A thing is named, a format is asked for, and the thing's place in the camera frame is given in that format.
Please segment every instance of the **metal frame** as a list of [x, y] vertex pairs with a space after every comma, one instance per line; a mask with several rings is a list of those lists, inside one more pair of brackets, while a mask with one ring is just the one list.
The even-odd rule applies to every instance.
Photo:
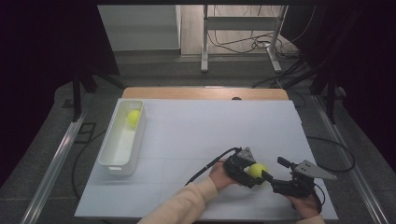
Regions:
[[204, 41], [202, 45], [201, 71], [208, 71], [208, 44], [209, 30], [238, 30], [238, 31], [274, 31], [271, 42], [267, 45], [267, 53], [276, 73], [281, 73], [279, 61], [275, 53], [275, 45], [279, 36], [280, 27], [286, 13], [286, 6], [282, 6], [278, 17], [208, 17], [207, 5], [204, 5]]

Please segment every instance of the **white board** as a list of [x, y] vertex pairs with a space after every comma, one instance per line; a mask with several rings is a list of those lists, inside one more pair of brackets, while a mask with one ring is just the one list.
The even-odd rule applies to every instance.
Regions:
[[[276, 162], [315, 163], [291, 101], [143, 100], [147, 123], [135, 171], [109, 174], [98, 162], [76, 217], [143, 217], [170, 198], [214, 158], [231, 147], [250, 147], [276, 179], [290, 170]], [[197, 178], [208, 175], [206, 171]], [[322, 215], [338, 219], [326, 194]], [[268, 183], [252, 189], [230, 186], [207, 204], [201, 220], [294, 220], [296, 211]]]

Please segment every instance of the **human arm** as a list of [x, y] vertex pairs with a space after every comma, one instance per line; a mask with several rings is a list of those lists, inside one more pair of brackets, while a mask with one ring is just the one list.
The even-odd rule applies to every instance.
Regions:
[[179, 190], [172, 198], [143, 217], [139, 224], [192, 223], [205, 211], [205, 203], [232, 183], [235, 182], [226, 175], [222, 163], [215, 163], [208, 177]]
[[286, 196], [303, 220], [297, 221], [296, 224], [324, 224], [323, 217], [318, 213], [317, 201], [314, 196], [309, 195], [307, 198], [294, 198]]

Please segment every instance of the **white wall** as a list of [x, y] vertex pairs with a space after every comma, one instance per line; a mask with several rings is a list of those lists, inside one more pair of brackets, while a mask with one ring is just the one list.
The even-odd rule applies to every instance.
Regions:
[[98, 6], [114, 51], [180, 49], [180, 6]]

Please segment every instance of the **yellow tennis ball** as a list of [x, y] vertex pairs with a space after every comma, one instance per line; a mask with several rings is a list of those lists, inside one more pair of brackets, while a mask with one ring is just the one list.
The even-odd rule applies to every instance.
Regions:
[[128, 121], [129, 125], [131, 125], [133, 128], [136, 128], [139, 118], [140, 118], [140, 111], [132, 110], [131, 112], [128, 113], [126, 120]]
[[261, 163], [254, 163], [248, 168], [247, 173], [254, 178], [257, 178], [262, 177], [262, 171], [268, 172], [268, 167]]

